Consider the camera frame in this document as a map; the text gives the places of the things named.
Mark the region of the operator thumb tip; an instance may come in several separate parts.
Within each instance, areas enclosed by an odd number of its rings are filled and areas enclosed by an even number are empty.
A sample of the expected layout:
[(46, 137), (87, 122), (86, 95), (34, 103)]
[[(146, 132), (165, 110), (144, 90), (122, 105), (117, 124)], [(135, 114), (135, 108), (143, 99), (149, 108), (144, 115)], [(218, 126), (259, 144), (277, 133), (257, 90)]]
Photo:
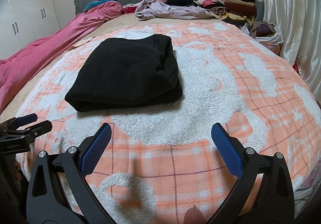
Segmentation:
[(204, 217), (203, 213), (199, 210), (198, 207), (193, 205), (189, 208), (183, 219), (184, 224), (205, 224), (206, 218)]

